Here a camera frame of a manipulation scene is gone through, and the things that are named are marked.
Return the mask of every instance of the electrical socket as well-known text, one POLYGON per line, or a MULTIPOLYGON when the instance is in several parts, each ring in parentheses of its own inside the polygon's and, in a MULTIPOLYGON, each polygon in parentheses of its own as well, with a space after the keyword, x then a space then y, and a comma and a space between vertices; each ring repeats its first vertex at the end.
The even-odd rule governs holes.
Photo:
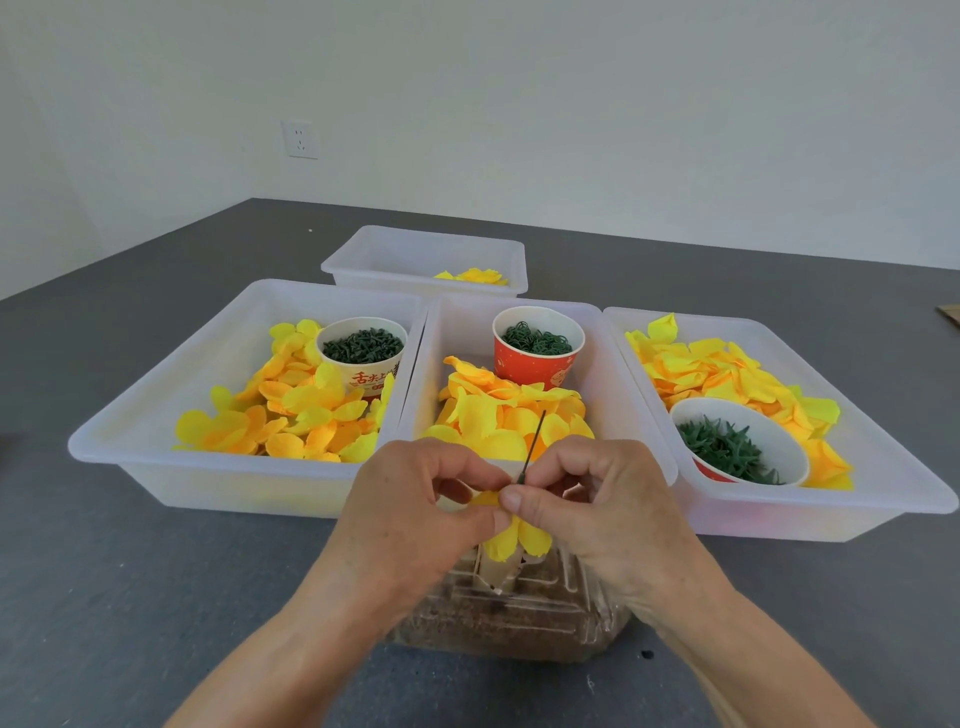
POLYGON ((313 136, 313 126, 309 121, 282 121, 283 144, 287 148, 287 157, 306 157, 316 159, 317 141, 313 136))

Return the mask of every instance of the translucent plastic container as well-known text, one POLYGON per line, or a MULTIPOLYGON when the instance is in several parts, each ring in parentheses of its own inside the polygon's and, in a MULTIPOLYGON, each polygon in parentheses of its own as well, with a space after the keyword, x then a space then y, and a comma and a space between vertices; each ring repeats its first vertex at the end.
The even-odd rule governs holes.
POLYGON ((426 302, 394 292, 290 280, 258 280, 224 310, 97 413, 70 438, 70 454, 119 465, 165 505, 336 518, 357 464, 171 450, 188 409, 213 414, 210 387, 236 392, 268 358, 268 329, 311 318, 321 325, 352 316, 392 319, 408 339, 378 446, 395 439, 426 320, 426 302))
POLYGON ((697 533, 798 541, 848 541, 903 513, 950 513, 957 496, 949 486, 867 417, 769 328, 756 321, 677 314, 678 341, 718 337, 735 341, 784 384, 804 394, 836 400, 839 423, 827 441, 854 467, 853 491, 778 488, 720 483, 694 465, 666 407, 624 333, 647 330, 661 311, 607 308, 617 346, 650 404, 680 466, 674 496, 697 533))
POLYGON ((580 662, 616 638, 630 611, 575 556, 554 547, 525 564, 509 594, 478 582, 464 556, 387 642, 519 660, 580 662))
POLYGON ((527 290, 523 243, 445 232, 367 225, 327 258, 321 268, 333 276, 337 285, 420 296, 461 291, 516 297, 527 290), (434 278, 443 271, 456 276, 469 268, 493 268, 510 283, 489 285, 434 278))
MULTIPOLYGON (((530 301, 560 311, 583 328, 587 342, 577 355, 564 387, 580 392, 587 406, 587 424, 597 438, 641 440, 653 452, 667 483, 677 478, 677 463, 643 396, 636 389, 608 323, 596 306, 567 301, 530 301)), ((510 299, 470 294, 448 295, 430 306, 426 329, 417 354, 400 424, 398 440, 414 440, 440 414, 437 396, 446 386, 452 368, 447 356, 457 356, 477 366, 493 366, 493 318, 515 304, 510 299)), ((523 463, 494 461, 517 475, 523 463)))

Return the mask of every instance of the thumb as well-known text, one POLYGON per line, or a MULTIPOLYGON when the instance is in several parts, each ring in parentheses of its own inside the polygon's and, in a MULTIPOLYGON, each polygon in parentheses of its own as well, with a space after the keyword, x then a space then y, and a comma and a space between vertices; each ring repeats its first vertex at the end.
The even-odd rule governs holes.
POLYGON ((513 516, 502 508, 475 505, 448 514, 453 523, 453 538, 464 545, 464 550, 491 538, 510 527, 513 516))
POLYGON ((583 533, 588 505, 564 500, 529 485, 508 485, 500 491, 500 505, 577 550, 576 542, 583 533))

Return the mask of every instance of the fingernail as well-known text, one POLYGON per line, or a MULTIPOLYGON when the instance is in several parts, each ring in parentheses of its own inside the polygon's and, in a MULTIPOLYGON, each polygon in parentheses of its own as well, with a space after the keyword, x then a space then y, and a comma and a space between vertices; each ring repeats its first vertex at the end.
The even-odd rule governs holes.
POLYGON ((501 511, 499 508, 493 511, 493 527, 496 528, 497 533, 506 531, 513 521, 514 517, 506 511, 501 511))
POLYGON ((508 485, 500 491, 500 505, 512 513, 520 510, 520 493, 517 489, 508 485))

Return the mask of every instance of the person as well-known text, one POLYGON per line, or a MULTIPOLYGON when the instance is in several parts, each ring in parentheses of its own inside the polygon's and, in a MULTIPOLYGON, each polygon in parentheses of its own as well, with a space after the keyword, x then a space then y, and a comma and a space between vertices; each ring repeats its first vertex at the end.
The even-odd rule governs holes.
POLYGON ((392 442, 360 469, 333 533, 283 609, 230 654, 167 728, 319 725, 368 652, 455 562, 517 514, 577 554, 693 670, 724 726, 873 723, 732 586, 634 441, 571 436, 526 485, 471 450, 392 442), (448 513, 499 491, 500 507, 448 513))

